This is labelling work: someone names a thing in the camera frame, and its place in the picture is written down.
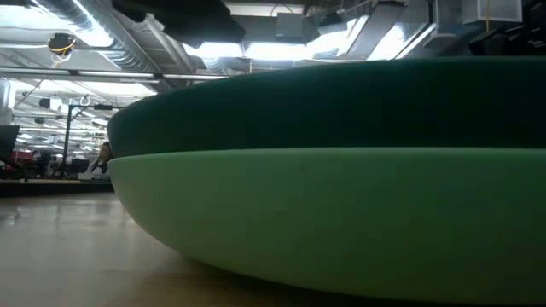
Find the ductwork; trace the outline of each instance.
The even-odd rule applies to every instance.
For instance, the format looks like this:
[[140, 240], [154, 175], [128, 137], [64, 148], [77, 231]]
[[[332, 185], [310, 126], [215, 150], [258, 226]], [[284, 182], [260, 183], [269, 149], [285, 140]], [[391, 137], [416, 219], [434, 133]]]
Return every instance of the ductwork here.
[[31, 0], [39, 8], [64, 20], [78, 39], [93, 47], [116, 51], [99, 53], [122, 70], [156, 72], [159, 68], [104, 7], [100, 0]]
[[212, 74], [225, 75], [228, 74], [227, 70], [220, 58], [202, 58], [203, 64], [205, 64], [206, 70]]

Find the person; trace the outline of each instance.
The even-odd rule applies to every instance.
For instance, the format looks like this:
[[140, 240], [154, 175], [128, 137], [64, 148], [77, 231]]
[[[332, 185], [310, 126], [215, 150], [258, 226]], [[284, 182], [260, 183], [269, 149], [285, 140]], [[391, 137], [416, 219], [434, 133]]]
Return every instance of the person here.
[[99, 152], [99, 158], [89, 164], [86, 173], [91, 174], [93, 179], [109, 179], [108, 161], [113, 158], [110, 142], [104, 142]]

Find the air vent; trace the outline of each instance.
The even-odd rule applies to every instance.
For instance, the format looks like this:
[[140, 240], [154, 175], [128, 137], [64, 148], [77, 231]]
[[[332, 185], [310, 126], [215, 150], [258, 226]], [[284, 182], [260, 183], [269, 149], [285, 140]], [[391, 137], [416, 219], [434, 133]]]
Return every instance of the air vent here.
[[487, 20], [488, 16], [491, 21], [521, 22], [522, 9], [521, 0], [463, 0], [462, 23]]

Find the exposed ceiling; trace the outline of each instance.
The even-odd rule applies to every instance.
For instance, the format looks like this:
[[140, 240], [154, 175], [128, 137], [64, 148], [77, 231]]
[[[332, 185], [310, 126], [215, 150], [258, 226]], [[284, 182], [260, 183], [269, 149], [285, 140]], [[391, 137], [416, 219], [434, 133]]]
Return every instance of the exposed ceiling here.
[[[0, 67], [236, 75], [341, 61], [390, 60], [405, 50], [407, 56], [429, 56], [434, 52], [423, 48], [426, 41], [423, 38], [434, 32], [427, 29], [438, 29], [439, 20], [445, 20], [446, 25], [461, 26], [461, 6], [453, 4], [460, 4], [460, 0], [444, 1], [452, 4], [437, 6], [437, 1], [428, 0], [226, 1], [234, 19], [247, 31], [243, 42], [205, 42], [199, 48], [191, 48], [165, 35], [163, 25], [152, 15], [137, 23], [116, 11], [111, 0], [30, 0], [40, 5], [0, 9]], [[70, 15], [77, 8], [85, 9], [84, 14]], [[340, 16], [340, 22], [335, 24], [340, 28], [321, 35], [319, 31], [328, 28], [323, 21], [327, 13]], [[307, 44], [283, 42], [284, 38], [279, 36], [279, 32], [293, 34], [293, 28], [298, 27], [293, 21], [295, 14], [303, 14], [299, 19], [303, 17], [304, 22], [311, 25], [307, 28], [304, 23], [303, 30], [294, 34], [304, 40], [312, 38], [309, 43], [304, 41]], [[285, 17], [287, 23], [281, 23]], [[53, 55], [47, 48], [46, 43], [55, 33], [67, 33], [78, 40], [69, 57]], [[423, 35], [425, 37], [408, 50], [410, 43]], [[15, 119], [12, 124], [22, 126], [17, 147], [47, 148], [61, 153], [69, 103], [82, 101], [90, 106], [124, 107], [156, 92], [194, 83], [187, 80], [98, 81], [102, 82], [49, 80], [47, 77], [44, 80], [7, 77], [0, 81], [8, 82], [15, 89], [12, 104], [17, 107], [12, 112]], [[64, 107], [42, 108], [38, 104], [44, 98], [61, 101]], [[3, 109], [0, 105], [0, 123]], [[106, 139], [105, 128], [97, 120], [107, 120], [114, 111], [88, 107], [74, 112], [78, 117], [72, 122], [69, 153], [96, 154], [98, 145]]]

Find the light green base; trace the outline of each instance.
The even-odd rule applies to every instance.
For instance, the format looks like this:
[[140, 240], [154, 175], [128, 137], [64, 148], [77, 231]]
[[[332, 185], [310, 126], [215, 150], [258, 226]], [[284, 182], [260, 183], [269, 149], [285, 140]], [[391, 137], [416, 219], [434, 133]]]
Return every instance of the light green base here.
[[233, 150], [110, 168], [139, 225], [222, 269], [377, 298], [546, 303], [545, 150]]

